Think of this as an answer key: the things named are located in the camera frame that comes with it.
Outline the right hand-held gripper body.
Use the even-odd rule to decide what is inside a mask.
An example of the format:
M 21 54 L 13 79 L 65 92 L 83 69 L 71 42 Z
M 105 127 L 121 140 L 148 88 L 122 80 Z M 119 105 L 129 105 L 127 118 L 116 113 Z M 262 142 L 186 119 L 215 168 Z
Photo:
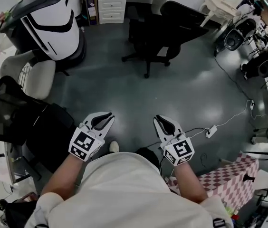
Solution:
M 160 147 L 163 156 L 174 166 L 181 165 L 191 160 L 194 148 L 189 137 L 184 132 L 175 135 L 161 135 Z

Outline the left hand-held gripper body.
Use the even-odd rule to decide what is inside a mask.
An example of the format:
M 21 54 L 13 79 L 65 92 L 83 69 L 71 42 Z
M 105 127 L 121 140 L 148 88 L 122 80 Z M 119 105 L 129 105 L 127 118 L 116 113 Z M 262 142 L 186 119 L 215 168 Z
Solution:
M 105 144 L 105 127 L 94 128 L 80 123 L 70 140 L 68 152 L 86 162 Z

